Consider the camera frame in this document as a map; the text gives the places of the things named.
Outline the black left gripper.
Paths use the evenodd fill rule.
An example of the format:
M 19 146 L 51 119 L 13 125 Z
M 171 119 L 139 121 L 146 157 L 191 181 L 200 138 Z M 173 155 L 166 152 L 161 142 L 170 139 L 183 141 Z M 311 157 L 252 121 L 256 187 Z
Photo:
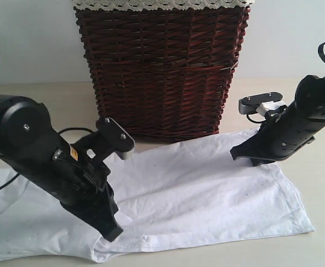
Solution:
M 105 240 L 114 241 L 123 229 L 115 219 L 119 209 L 107 182 L 110 170 L 103 162 L 111 153 L 113 148 L 98 131 L 69 144 L 52 130 L 26 148 L 26 178 Z

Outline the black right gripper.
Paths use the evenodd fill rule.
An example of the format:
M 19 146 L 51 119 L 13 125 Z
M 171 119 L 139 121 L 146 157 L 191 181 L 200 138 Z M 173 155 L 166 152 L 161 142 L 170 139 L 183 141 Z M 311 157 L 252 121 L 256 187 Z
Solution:
M 290 105 L 270 124 L 230 150 L 233 160 L 249 158 L 253 166 L 289 158 L 316 133 L 316 122 Z

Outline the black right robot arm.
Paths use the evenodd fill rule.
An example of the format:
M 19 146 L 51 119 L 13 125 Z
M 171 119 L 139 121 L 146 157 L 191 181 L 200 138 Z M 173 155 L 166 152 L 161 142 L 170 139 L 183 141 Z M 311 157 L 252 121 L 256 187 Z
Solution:
M 258 132 L 231 150 L 233 160 L 249 158 L 253 166 L 288 159 L 325 128 L 325 77 L 305 76 L 286 105 L 277 92 L 239 100 L 239 112 L 264 117 Z

